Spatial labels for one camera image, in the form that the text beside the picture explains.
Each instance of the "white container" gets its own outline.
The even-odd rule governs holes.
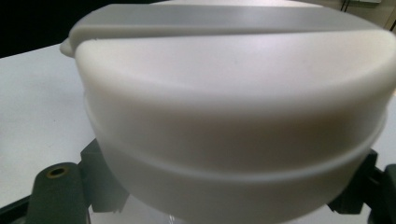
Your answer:
[[[395,37],[347,17],[362,26],[71,38],[110,169],[191,223],[276,223],[330,202],[380,134],[396,85]]]

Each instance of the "table surface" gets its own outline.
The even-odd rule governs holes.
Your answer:
[[[0,207],[30,194],[35,176],[64,161],[78,162],[94,138],[83,106],[74,59],[51,46],[0,59]],[[377,166],[396,162],[396,98],[389,104],[384,132],[373,146]],[[124,214],[92,214],[92,223],[179,223],[130,198]],[[323,206],[289,224],[366,223],[361,215],[341,216]]]

